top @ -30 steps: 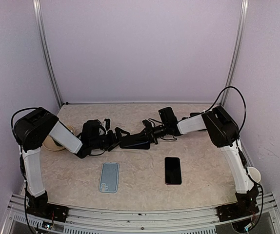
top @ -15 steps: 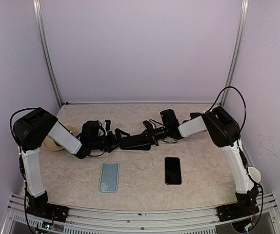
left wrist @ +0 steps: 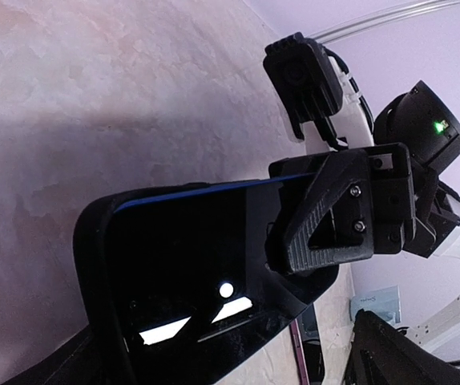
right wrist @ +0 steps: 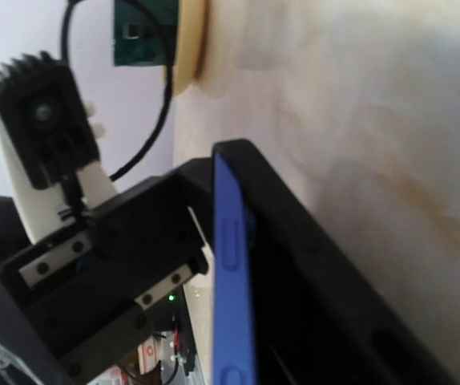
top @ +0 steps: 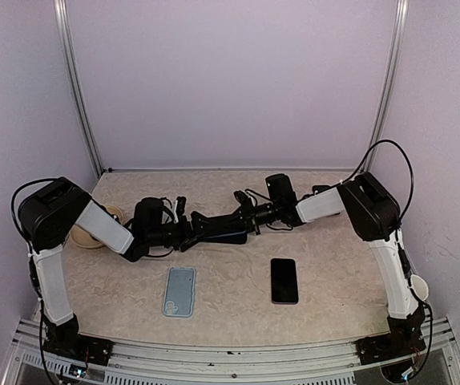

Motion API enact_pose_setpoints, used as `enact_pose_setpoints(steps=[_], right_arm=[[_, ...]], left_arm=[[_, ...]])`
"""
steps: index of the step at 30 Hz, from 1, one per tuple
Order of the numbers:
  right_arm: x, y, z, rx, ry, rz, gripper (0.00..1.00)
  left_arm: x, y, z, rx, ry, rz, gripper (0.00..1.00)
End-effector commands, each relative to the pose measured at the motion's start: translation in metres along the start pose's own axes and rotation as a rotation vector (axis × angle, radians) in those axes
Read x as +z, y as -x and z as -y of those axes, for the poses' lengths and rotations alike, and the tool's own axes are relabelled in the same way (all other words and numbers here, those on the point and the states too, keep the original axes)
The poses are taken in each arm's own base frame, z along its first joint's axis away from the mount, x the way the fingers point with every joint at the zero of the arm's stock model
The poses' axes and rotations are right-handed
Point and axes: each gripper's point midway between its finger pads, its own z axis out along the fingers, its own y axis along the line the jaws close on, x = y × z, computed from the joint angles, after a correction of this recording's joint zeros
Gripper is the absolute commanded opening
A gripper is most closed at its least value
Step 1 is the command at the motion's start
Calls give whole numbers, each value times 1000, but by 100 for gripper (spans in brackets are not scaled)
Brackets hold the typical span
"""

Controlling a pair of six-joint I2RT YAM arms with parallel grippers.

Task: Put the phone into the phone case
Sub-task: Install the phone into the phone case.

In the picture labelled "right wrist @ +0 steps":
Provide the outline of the black phone case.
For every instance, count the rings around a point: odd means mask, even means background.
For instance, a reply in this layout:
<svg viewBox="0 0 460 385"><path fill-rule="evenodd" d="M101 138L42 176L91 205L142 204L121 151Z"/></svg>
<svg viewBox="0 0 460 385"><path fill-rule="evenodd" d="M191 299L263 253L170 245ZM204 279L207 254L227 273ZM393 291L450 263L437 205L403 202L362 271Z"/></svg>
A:
<svg viewBox="0 0 460 385"><path fill-rule="evenodd" d="M248 140L223 154L246 206L258 384L450 384Z"/></svg>

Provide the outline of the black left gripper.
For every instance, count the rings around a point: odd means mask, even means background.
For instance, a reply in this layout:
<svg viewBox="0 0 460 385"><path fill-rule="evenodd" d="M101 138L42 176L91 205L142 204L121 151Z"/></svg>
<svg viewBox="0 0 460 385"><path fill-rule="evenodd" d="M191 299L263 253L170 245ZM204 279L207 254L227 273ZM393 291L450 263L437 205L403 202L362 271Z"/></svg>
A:
<svg viewBox="0 0 460 385"><path fill-rule="evenodd" d="M208 158L189 160L4 262L2 359L36 384L88 383L145 341L156 305L208 272L211 178Z"/></svg>

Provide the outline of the dark blue phone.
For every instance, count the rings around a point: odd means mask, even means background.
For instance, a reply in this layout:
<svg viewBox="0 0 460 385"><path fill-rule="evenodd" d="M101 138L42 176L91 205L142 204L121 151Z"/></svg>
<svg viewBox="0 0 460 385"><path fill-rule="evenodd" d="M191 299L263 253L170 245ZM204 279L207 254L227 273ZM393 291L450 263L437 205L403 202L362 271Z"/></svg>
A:
<svg viewBox="0 0 460 385"><path fill-rule="evenodd" d="M246 206L222 153L214 154L213 165L213 383L253 385L259 379Z"/></svg>

